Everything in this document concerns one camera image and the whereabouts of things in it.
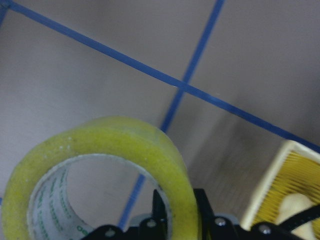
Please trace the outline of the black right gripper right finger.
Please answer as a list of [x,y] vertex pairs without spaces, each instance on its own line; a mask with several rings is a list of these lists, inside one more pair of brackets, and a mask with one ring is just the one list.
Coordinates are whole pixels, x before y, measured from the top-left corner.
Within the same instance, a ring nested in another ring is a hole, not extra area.
[[235,225],[225,216],[215,215],[206,192],[202,188],[193,189],[201,225],[201,240],[239,240]]

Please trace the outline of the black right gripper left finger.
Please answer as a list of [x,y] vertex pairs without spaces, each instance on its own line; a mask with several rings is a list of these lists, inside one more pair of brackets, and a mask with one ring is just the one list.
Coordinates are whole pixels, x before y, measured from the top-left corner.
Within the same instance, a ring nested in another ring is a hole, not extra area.
[[140,240],[169,240],[170,229],[165,203],[160,193],[154,189],[151,215],[139,224]]

